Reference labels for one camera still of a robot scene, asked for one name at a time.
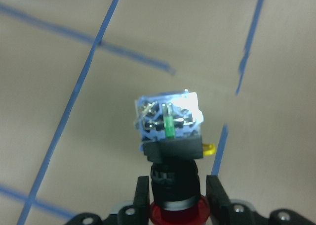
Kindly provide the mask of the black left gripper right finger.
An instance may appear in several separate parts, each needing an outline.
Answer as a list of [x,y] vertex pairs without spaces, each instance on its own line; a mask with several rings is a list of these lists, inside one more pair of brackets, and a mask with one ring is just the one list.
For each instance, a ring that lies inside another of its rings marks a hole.
[[253,225],[253,211],[242,200],[231,200],[217,176],[206,177],[206,198],[213,225]]

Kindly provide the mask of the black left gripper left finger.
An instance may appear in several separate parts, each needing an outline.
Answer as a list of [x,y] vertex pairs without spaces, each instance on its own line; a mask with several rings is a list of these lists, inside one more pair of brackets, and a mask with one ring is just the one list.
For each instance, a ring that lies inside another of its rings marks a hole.
[[149,177],[140,176],[131,205],[124,206],[118,213],[118,225],[148,225],[150,217]]

